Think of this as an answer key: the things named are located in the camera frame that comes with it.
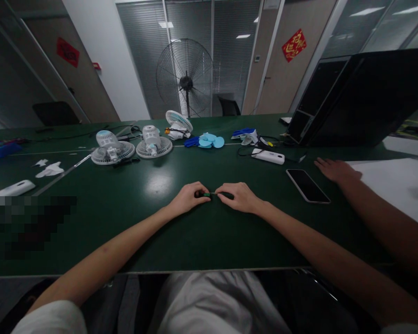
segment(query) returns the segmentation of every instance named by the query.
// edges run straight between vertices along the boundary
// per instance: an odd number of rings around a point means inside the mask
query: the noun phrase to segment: white sleeve
[[[418,325],[401,323],[384,328],[380,334],[418,334]]]
[[[86,334],[87,328],[80,309],[70,301],[46,304],[25,315],[11,334]]]

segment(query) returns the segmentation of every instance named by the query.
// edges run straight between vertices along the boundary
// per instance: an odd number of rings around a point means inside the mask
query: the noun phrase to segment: red decoration
[[[283,54],[288,62],[293,60],[300,51],[307,47],[305,36],[303,36],[302,29],[299,29],[289,40],[282,46]]]
[[[57,54],[74,67],[78,66],[79,51],[60,37],[57,39]]]

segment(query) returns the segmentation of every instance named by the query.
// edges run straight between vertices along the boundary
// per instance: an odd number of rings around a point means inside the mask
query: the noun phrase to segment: black chair
[[[227,100],[222,97],[218,97],[222,105],[223,116],[240,116],[240,108],[238,108],[237,102],[233,100]]]
[[[67,102],[48,102],[33,105],[37,117],[45,126],[80,124]]]

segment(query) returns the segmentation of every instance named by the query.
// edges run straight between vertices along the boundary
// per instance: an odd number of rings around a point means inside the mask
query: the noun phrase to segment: small screwdriver
[[[217,195],[217,194],[221,194],[223,196],[226,196],[229,199],[234,199],[234,195],[231,193],[226,193],[226,192],[221,192],[221,193],[205,193],[203,192],[203,190],[197,191],[195,192],[195,198],[200,198],[200,197],[209,197],[212,198],[211,194]]]

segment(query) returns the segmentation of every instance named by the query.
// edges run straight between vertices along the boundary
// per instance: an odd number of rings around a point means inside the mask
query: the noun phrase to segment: wooden door
[[[286,113],[291,107],[336,0],[287,0],[283,7],[257,114]],[[282,46],[302,29],[307,46],[288,62]]]

